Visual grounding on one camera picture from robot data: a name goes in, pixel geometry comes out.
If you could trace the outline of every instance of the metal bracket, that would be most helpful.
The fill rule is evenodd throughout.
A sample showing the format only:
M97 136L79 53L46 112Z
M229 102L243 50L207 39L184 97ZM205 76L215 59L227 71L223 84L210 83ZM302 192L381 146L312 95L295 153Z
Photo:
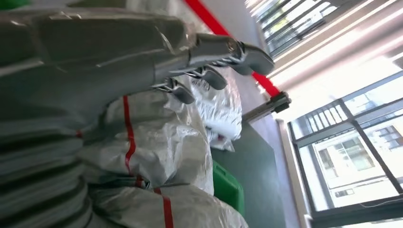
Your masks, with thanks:
M272 97L270 101L244 114L242 119L247 122L254 122L273 112L279 113L288 109L290 103L291 99L288 97L288 94L286 92L280 92L279 95Z

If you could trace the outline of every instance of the red strap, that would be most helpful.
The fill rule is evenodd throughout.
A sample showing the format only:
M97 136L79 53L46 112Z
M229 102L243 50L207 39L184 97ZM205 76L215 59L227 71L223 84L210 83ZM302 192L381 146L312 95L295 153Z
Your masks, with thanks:
M165 219L165 228L173 228L173 217L172 217L172 208L171 208L171 200L163 196L161 194L161 189L156 188L154 192L161 195L163 197L163 209L164 209L164 219Z
M83 133L80 130L76 131L76 137L82 139L83 138Z
M199 18L213 31L216 35L230 36L230 33L221 25L218 20L209 12L209 10L200 2L200 0L184 0L189 7L195 12ZM256 72L252 74L255 80L266 90L271 96L277 96L280 91L273 86L273 83L264 75Z
M130 175L133 175L132 172L130 171L130 158L136 151L136 142L134 141L134 131L132 127L132 123L130 122L130 112L129 112L129 101L127 99L127 96L123 96L123 110L125 114L125 125L126 125L126 130L127 130L127 138L129 139L129 150L126 153L125 157L125 165L127 168L127 171L129 172Z
M134 186L141 188L142 181L143 181L143 178L141 177L141 175L137 175L136 184Z

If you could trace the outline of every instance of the green plastic crate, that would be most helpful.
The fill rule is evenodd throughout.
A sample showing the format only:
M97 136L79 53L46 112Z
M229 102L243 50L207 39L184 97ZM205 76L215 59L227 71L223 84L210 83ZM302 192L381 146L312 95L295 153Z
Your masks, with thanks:
M29 0L0 0L0 10L11 10L29 4Z
M215 161L213 161L213 182L214 196L244 215L245 206L241 184Z

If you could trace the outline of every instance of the clear plastic film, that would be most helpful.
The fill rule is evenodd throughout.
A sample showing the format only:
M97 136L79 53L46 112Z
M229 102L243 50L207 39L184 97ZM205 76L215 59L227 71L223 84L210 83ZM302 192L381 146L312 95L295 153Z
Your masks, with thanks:
M190 185L163 187L154 192L130 187L90 189L90 196L99 211L127 228L170 227L166 222L175 228L248 228L234 208Z
M236 140L242 130L241 100L234 78L239 75L229 67L215 69L227 80L224 89L215 90L205 81L192 78L191 90L206 127L230 140Z
M222 135L219 135L218 133L215 133L210 129L206 129L206 132L207 132L207 139L209 140L211 148L221 151L235 152L234 146L232 145L230 139Z
M17 10L0 18L0 76L52 65L61 71L102 67L144 53L177 53L195 34L175 17L125 9Z
M211 33L183 0L128 0L126 8L141 13L175 16L181 19L193 33ZM216 70L228 82L225 89L220 91L212 89L205 81L199 79L192 79L191 89L205 126L225 136L228 141L226 144L229 145L230 140L240 137L242 130L240 95L233 78L240 75L230 67L216 67Z
M211 33L183 0L127 0L126 8L134 12L174 16L181 19L189 31Z
M187 76L180 79L189 85ZM214 193L211 152L195 104L160 91L129 95L112 102L83 137L88 143L79 157L91 183L140 176L142 187L188 183Z

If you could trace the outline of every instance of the white plastic bag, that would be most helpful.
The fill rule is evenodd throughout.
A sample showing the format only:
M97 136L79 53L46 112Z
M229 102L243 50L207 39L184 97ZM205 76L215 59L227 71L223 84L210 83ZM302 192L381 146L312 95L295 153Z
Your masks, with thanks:
M210 29L183 0L127 0L126 9L134 12L174 16L181 19L190 31L211 33Z
M136 12L175 16L181 19L192 33L211 33L210 29L183 0L128 0L126 8ZM242 107L235 76L230 67L215 67L228 82L223 90L210 88L206 82L192 79L192 92L206 127L236 140L242 130Z
M234 78L239 75L230 67L215 69L228 82L224 89L215 90L205 81L192 78L191 91L205 126L230 140L236 140L242 130L242 107Z
M147 186L142 180L151 187L188 183L214 193L211 152L194 104L160 91L129 95L109 105L95 130L101 140L79 152L90 183L120 174L135 177L142 187Z
M248 228L234 208L190 186L90 190L95 208L127 228Z
M235 152L234 146L232 145L230 139L219 135L218 133L212 132L210 129L206 129L206 132L211 148L221 151Z

